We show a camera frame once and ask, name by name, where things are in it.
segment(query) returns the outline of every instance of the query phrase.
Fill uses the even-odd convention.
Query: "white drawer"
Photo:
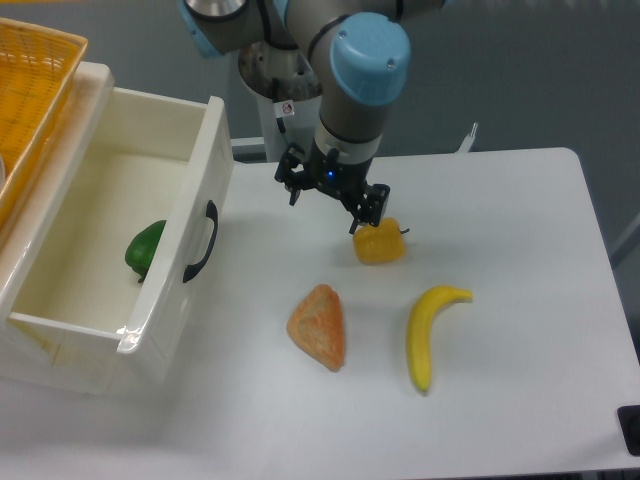
[[[233,169],[222,100],[112,85],[107,67],[81,64],[45,167],[2,245],[0,375],[101,393],[124,365],[161,381],[203,287],[198,270],[215,263]],[[163,219],[140,284],[124,253]]]

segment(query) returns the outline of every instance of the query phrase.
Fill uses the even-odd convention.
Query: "bread slice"
[[[340,297],[329,285],[318,285],[300,302],[287,333],[305,353],[333,372],[344,364],[344,323]]]

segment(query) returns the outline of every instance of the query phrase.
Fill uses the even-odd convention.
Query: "table surface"
[[[236,165],[207,294],[166,382],[123,373],[105,397],[0,380],[0,476],[410,479],[640,466],[616,417],[640,369],[579,161],[564,149],[385,158],[408,254],[365,266],[349,216],[295,207],[275,165]],[[338,373],[287,337],[318,283],[341,296]],[[412,386],[404,335],[427,288],[441,312],[433,382]]]

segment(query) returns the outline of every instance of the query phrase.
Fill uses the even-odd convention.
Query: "yellow basket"
[[[0,18],[0,229],[28,194],[87,39]]]

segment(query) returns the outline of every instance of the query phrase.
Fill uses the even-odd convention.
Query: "banana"
[[[429,338],[435,315],[450,303],[472,299],[469,290],[438,285],[424,292],[413,306],[407,326],[407,361],[411,379],[419,390],[426,392],[431,383]]]

